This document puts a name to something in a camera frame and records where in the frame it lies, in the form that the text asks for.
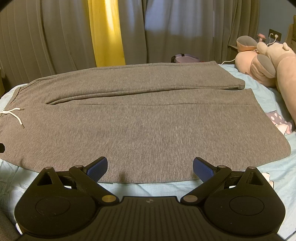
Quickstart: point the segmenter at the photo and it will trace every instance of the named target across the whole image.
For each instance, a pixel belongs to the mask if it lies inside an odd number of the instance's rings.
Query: pink and white polka dot fabric
[[[266,115],[271,119],[272,123],[280,130],[284,135],[285,133],[291,134],[295,129],[293,122],[287,122],[276,110],[266,113]]]

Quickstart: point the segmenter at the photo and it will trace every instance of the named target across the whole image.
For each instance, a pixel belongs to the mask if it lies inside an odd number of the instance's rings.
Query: ribbed fabric
[[[244,81],[215,62],[93,68],[41,78],[17,89],[0,115],[0,158],[40,171],[68,170],[100,156],[100,180],[192,180],[196,156],[233,170],[290,154]]]
[[[20,237],[19,232],[0,210],[0,240],[15,241]]]

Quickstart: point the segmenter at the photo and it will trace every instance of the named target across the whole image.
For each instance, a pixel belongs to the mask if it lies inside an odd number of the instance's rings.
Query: metal screw
[[[197,196],[195,195],[186,195],[183,197],[185,202],[196,202],[198,200]]]
[[[153,203],[154,200],[153,200],[153,199],[148,199],[148,200],[146,200],[146,202],[147,202],[147,203]]]
[[[114,195],[105,195],[102,197],[103,202],[114,202],[116,197]]]

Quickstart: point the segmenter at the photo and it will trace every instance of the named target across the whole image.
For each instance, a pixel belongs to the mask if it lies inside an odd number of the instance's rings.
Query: gray curtain
[[[126,64],[188,53],[221,63],[241,35],[256,36],[260,0],[119,0]]]
[[[96,67],[87,0],[12,0],[0,13],[6,91],[40,77]]]

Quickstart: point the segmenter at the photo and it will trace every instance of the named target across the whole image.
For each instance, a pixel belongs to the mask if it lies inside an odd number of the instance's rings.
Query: yellow curtain
[[[125,65],[118,0],[88,0],[88,6],[97,67]]]

